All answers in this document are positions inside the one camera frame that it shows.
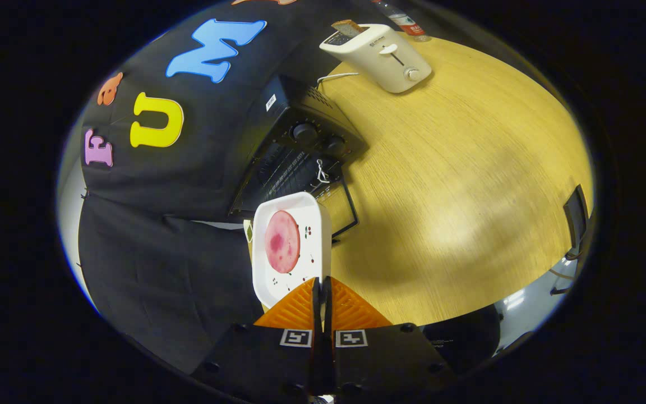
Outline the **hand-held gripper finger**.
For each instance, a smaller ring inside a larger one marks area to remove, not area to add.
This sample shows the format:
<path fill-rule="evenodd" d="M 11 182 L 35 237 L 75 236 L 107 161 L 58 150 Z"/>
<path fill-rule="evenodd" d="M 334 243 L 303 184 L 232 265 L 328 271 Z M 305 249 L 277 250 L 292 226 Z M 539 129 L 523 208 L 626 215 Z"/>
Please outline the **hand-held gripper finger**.
<path fill-rule="evenodd" d="M 320 333 L 312 278 L 254 324 L 232 324 L 191 376 L 226 396 L 310 396 Z"/>
<path fill-rule="evenodd" d="M 323 283 L 323 390 L 333 396 L 432 396 L 455 373 L 418 325 L 393 324 L 343 282 Z"/>

